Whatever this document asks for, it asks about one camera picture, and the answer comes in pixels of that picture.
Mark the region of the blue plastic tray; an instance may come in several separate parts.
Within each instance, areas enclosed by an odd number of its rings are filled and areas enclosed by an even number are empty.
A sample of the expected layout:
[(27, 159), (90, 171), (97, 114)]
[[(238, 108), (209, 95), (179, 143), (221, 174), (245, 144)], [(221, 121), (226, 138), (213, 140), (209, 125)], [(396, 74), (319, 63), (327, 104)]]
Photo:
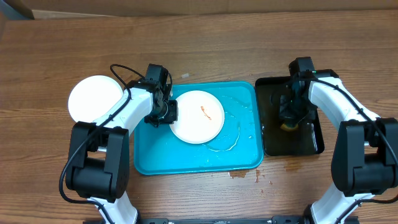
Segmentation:
[(203, 144), (180, 140), (170, 126), (140, 122), (134, 130), (134, 166), (144, 175), (253, 169), (263, 160), (254, 87), (244, 81), (174, 85), (173, 97), (193, 90), (215, 96), (225, 111), (219, 135)]

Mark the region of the green yellow sponge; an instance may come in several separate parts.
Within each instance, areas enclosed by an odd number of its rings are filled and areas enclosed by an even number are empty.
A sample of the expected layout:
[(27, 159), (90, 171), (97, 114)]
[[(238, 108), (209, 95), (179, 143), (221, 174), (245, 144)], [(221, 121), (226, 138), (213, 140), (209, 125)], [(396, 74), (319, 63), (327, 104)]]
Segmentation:
[(282, 130), (287, 131), (287, 132), (295, 131), (295, 130), (298, 129), (298, 127), (299, 127), (299, 125), (297, 123), (296, 124), (293, 124), (293, 123), (282, 123), (281, 126), (280, 126), (280, 128)]

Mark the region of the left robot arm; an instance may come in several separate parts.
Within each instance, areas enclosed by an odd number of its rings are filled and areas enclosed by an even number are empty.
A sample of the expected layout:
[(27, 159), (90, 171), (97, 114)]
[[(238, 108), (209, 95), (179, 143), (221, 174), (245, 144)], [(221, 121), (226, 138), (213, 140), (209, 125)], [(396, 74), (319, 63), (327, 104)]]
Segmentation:
[(129, 137), (140, 121), (170, 124), (177, 103), (169, 75), (117, 83), (104, 75), (80, 81), (70, 93), (75, 120), (58, 189), (69, 203), (94, 205), (104, 223), (135, 223), (139, 212), (126, 192)]

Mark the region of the black water tray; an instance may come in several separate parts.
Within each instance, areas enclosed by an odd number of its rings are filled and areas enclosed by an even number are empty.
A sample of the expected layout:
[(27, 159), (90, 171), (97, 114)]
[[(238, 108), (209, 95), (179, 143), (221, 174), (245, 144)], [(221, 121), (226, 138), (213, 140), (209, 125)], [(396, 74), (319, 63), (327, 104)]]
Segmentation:
[(289, 77), (259, 78), (255, 92), (259, 111), (264, 153), (267, 156), (309, 156), (325, 150), (318, 112), (312, 111), (293, 131), (281, 129), (279, 102), (288, 95)]

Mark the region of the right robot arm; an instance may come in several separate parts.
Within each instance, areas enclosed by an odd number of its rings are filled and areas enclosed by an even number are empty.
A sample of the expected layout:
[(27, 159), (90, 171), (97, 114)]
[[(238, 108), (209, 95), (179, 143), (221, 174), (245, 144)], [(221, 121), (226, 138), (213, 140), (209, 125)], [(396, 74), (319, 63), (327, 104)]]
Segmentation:
[(280, 100), (281, 128), (290, 131), (320, 109), (338, 130), (331, 162), (333, 182), (309, 207), (309, 223), (344, 223), (364, 203), (391, 204), (377, 195), (397, 187), (397, 120), (363, 106), (333, 70), (291, 72)]

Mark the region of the white plate with red stain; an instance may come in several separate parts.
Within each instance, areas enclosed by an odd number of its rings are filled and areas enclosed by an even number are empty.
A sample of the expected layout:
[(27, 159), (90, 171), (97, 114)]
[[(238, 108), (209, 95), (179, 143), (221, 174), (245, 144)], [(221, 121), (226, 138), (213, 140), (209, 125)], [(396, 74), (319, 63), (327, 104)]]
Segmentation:
[(170, 125), (174, 135), (189, 144), (211, 141), (224, 125), (224, 109), (212, 94), (193, 90), (177, 97), (177, 120)]

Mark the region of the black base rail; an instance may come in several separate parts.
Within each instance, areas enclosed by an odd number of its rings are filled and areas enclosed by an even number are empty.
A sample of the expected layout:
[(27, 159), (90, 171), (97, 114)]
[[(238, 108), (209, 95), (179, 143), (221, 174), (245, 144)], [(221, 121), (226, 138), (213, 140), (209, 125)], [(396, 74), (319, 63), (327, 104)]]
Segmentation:
[(139, 218), (137, 224), (309, 224), (302, 216), (273, 216), (272, 218), (213, 218), (213, 219), (179, 219)]

